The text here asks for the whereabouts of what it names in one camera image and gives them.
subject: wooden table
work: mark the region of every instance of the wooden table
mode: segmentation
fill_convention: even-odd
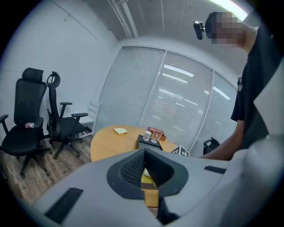
[[[124,128],[127,134],[118,135],[114,128]],[[91,160],[97,161],[136,149],[138,135],[144,135],[145,129],[130,125],[112,125],[99,130],[91,143]],[[171,152],[177,145],[169,140],[159,141],[163,150]]]

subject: power cord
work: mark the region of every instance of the power cord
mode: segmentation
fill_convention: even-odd
[[[27,194],[25,193],[25,191],[24,191],[22,185],[19,183],[19,181],[17,180],[17,178],[15,177],[15,175],[12,173],[12,171],[11,171],[11,170],[9,169],[9,167],[8,167],[8,165],[7,165],[7,157],[8,157],[8,154],[6,155],[6,167],[7,167],[7,169],[10,171],[10,173],[13,175],[13,177],[15,178],[15,180],[18,182],[20,188],[22,189],[22,192],[24,193],[24,195],[25,195],[26,198],[28,199],[29,204],[31,205],[32,203],[31,203],[29,197],[27,196]]]

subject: office chair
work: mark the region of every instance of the office chair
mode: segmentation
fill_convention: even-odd
[[[66,105],[72,105],[72,103],[61,102],[60,104],[63,105],[63,107],[59,116],[56,104],[56,87],[58,87],[60,84],[60,77],[58,73],[52,72],[52,74],[47,78],[46,83],[49,88],[49,102],[51,108],[51,113],[49,109],[47,110],[49,116],[47,130],[49,131],[49,135],[51,137],[49,143],[52,144],[53,141],[62,142],[60,148],[56,151],[53,158],[57,159],[65,145],[69,145],[76,152],[76,157],[80,157],[79,152],[75,149],[71,142],[83,142],[81,138],[75,138],[75,135],[86,130],[86,127],[80,124],[79,120],[81,117],[88,116],[88,114],[73,113],[71,114],[72,117],[63,117]]]
[[[211,139],[206,140],[203,143],[203,155],[208,154],[209,152],[213,151],[215,148],[217,148],[220,145],[220,143],[214,139],[213,137],[211,137]]]
[[[5,124],[5,119],[8,115],[0,117],[6,137],[2,142],[2,149],[7,154],[16,156],[26,156],[21,167],[20,175],[25,178],[24,170],[31,158],[45,171],[49,176],[49,172],[44,167],[41,159],[35,157],[36,154],[49,151],[50,148],[45,148],[39,144],[43,139],[43,118],[39,117],[40,104],[46,90],[46,84],[42,82],[43,70],[27,68],[22,74],[22,78],[16,83],[16,97],[14,108],[14,126],[8,131]],[[29,128],[28,123],[33,123],[34,127]]]

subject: black and white cube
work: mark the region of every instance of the black and white cube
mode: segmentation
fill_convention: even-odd
[[[189,157],[189,152],[185,150],[181,145],[173,150],[172,153]]]

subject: black hair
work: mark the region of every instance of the black hair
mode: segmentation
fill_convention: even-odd
[[[217,26],[217,15],[222,12],[212,12],[208,15],[208,18],[205,22],[205,32],[209,39],[216,39],[216,32],[212,33],[212,28],[216,28]]]

